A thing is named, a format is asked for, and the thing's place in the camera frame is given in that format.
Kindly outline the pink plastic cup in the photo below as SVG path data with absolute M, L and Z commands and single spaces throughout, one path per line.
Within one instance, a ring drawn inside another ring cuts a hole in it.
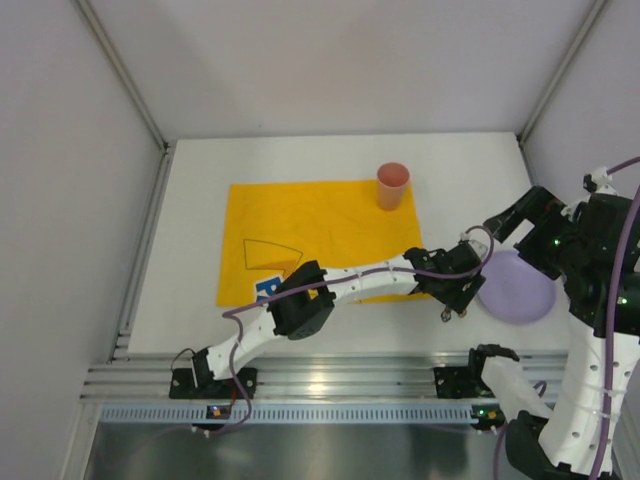
M 397 209 L 410 182 L 410 172 L 401 163 L 388 162 L 376 173 L 377 204 L 385 211 Z

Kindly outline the yellow printed cloth placemat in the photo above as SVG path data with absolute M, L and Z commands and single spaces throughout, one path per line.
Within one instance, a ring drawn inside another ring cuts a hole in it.
M 413 195 L 385 211 L 374 180 L 234 184 L 228 195 L 216 303 L 274 293 L 307 261 L 372 264 L 422 246 Z

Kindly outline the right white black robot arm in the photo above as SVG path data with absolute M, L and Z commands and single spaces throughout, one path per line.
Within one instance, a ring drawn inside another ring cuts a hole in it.
M 639 200 L 605 188 L 568 206 L 541 186 L 484 225 L 504 241 L 532 229 L 519 257 L 569 304 L 569 350 L 554 407 L 529 385 L 519 357 L 499 345 L 469 352 L 469 368 L 504 413 L 509 463 L 530 479 L 611 479 L 612 438 L 639 361 Z

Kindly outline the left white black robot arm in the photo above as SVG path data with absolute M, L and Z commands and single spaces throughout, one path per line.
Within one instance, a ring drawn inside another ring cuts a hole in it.
M 493 253 L 492 244 L 463 235 L 449 250 L 413 247 L 375 264 L 332 269 L 306 262 L 273 294 L 222 314 L 237 324 L 238 333 L 193 354 L 195 387 L 204 389 L 232 378 L 272 342 L 315 335 L 333 310 L 345 304 L 426 294 L 447 312 L 461 315 L 484 284 L 482 269 Z

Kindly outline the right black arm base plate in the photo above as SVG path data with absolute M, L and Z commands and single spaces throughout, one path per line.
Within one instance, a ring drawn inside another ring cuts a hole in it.
M 433 373 L 438 399 L 472 399 L 481 396 L 477 378 L 468 367 L 436 367 Z

